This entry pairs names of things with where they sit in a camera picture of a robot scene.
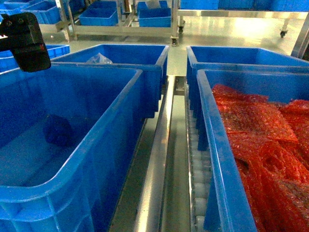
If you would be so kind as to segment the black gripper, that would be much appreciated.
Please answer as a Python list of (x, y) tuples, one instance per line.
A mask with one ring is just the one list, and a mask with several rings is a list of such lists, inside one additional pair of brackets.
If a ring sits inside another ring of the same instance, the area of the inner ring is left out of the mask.
[(18, 67), (28, 73), (51, 68), (42, 32), (33, 13), (1, 14), (0, 50), (11, 51)]

